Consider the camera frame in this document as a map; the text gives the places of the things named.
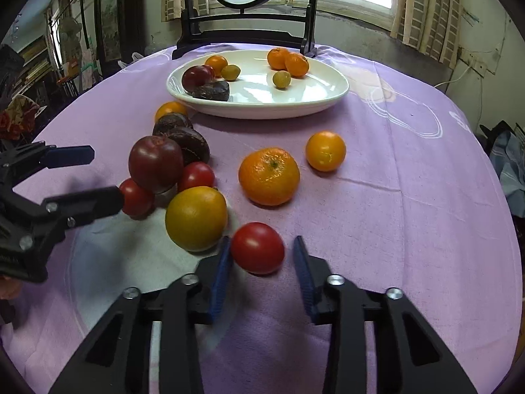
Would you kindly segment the person's left hand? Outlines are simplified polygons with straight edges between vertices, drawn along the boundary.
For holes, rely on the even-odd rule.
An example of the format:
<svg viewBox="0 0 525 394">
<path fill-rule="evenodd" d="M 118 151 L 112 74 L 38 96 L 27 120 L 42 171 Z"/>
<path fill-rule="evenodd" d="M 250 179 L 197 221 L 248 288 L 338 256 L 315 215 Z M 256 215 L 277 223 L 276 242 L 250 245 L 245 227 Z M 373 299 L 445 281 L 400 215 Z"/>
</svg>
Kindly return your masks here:
<svg viewBox="0 0 525 394">
<path fill-rule="evenodd" d="M 0 276 L 0 299 L 9 301 L 15 299 L 22 289 L 23 283 L 20 280 Z"/>
</svg>

